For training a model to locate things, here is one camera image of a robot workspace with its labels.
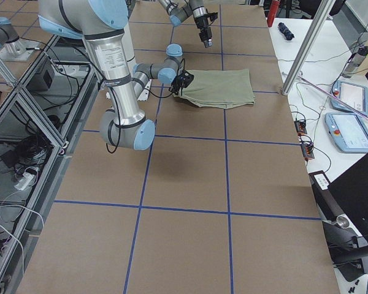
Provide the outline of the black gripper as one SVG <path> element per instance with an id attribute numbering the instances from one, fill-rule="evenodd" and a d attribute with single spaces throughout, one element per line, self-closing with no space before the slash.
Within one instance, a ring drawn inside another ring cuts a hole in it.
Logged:
<path id="1" fill-rule="evenodd" d="M 195 24 L 199 29 L 199 37 L 203 42 L 204 48 L 212 47 L 212 30 L 210 24 L 213 22 L 213 14 L 207 13 L 194 17 Z"/>
<path id="2" fill-rule="evenodd" d="M 177 75 L 169 87 L 172 94 L 178 94 L 186 85 L 186 74 Z"/>

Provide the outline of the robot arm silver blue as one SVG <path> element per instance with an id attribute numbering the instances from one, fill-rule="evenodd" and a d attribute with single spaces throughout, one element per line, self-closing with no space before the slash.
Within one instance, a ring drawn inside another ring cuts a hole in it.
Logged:
<path id="1" fill-rule="evenodd" d="M 138 97 L 151 79 L 170 84 L 171 91 L 187 87 L 193 76 L 184 68 L 181 46 L 170 44 L 159 64 L 129 69 L 122 38 L 128 24 L 125 1 L 39 1 L 43 30 L 80 39 L 107 87 L 113 107 L 101 119 L 100 134 L 114 147 L 145 150 L 155 137 L 155 124 L 139 108 Z"/>
<path id="2" fill-rule="evenodd" d="M 211 25 L 218 18 L 218 12 L 209 12 L 203 1 L 185 1 L 183 6 L 168 0 L 159 0 L 174 27 L 180 26 L 185 20 L 192 17 L 199 30 L 199 38 L 205 48 L 213 45 Z"/>

